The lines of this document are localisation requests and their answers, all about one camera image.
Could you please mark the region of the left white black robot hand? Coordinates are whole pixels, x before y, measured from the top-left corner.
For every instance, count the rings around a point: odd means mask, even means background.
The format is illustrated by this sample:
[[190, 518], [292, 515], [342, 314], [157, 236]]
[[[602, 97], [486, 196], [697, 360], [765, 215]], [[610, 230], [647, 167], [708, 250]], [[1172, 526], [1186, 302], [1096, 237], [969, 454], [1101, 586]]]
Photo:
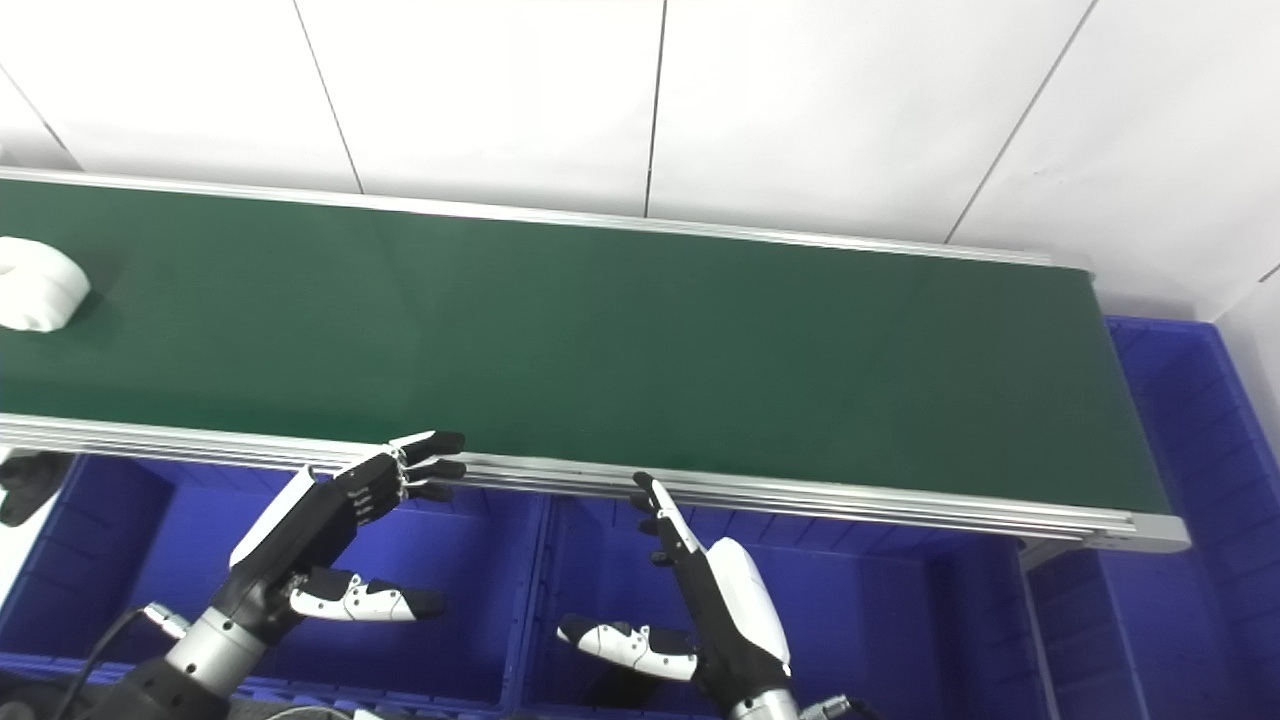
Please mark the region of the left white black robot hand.
[[415, 623], [439, 618], [440, 591], [365, 578], [335, 566], [358, 530], [407, 498], [452, 500], [442, 480], [465, 475], [465, 436], [425, 430], [392, 439], [328, 480], [302, 468], [237, 544], [211, 600], [212, 625], [278, 644], [303, 619]]

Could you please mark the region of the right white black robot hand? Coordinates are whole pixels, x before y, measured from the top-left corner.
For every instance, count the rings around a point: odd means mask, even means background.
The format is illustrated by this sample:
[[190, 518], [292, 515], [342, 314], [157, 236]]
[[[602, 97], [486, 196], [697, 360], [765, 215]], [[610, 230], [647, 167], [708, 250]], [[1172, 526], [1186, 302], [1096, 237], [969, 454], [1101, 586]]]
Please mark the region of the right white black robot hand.
[[730, 537], [705, 547], [657, 478], [632, 480], [630, 502], [646, 515], [639, 527], [660, 542], [650, 561], [673, 571], [696, 637], [575, 614], [557, 637], [643, 676], [691, 683], [723, 719], [797, 719], [787, 637], [753, 556]]

